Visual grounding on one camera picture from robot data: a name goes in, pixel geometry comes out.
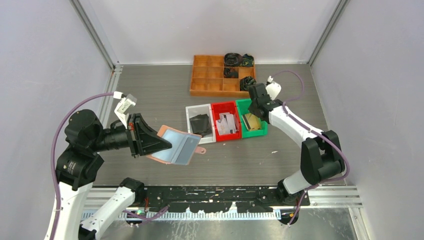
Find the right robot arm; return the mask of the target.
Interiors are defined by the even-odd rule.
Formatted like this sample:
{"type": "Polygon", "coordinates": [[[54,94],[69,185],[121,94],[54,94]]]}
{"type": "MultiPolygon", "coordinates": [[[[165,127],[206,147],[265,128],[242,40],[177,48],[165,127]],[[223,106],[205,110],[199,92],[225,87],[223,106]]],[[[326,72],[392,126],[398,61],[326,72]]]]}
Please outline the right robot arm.
{"type": "Polygon", "coordinates": [[[320,130],[297,117],[285,102],[271,97],[271,88],[271,84],[264,83],[251,86],[248,110],[281,130],[300,147],[299,170],[280,180],[275,191],[279,202],[288,206],[306,189],[348,173],[348,164],[335,131],[320,130]]]}

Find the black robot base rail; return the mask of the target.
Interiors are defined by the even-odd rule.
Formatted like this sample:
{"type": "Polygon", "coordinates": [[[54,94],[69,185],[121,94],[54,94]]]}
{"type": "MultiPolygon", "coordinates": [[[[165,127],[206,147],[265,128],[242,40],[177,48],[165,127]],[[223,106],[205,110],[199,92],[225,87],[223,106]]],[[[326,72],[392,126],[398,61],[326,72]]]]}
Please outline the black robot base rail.
{"type": "Polygon", "coordinates": [[[303,190],[290,195],[283,184],[210,185],[210,186],[146,186],[135,194],[133,208],[139,208],[143,217],[156,214],[227,214],[231,207],[237,214],[273,214],[283,224],[294,224],[300,208],[310,205],[309,195],[303,190]]]}

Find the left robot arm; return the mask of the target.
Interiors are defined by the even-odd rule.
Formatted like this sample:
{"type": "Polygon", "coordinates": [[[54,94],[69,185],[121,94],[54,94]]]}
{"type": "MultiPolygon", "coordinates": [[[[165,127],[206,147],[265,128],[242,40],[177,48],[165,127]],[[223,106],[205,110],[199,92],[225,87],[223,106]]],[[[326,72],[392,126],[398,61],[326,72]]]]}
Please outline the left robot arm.
{"type": "Polygon", "coordinates": [[[139,113],[131,114],[126,123],[116,120],[104,128],[92,110],[79,110],[68,117],[64,132],[68,147],[53,159],[55,202],[46,238],[98,240],[127,207],[141,206],[146,200],[144,183],[128,177],[93,216],[81,220],[85,201],[104,163],[100,152],[128,148],[133,157],[138,157],[168,150],[172,144],[159,137],[139,113]]]}

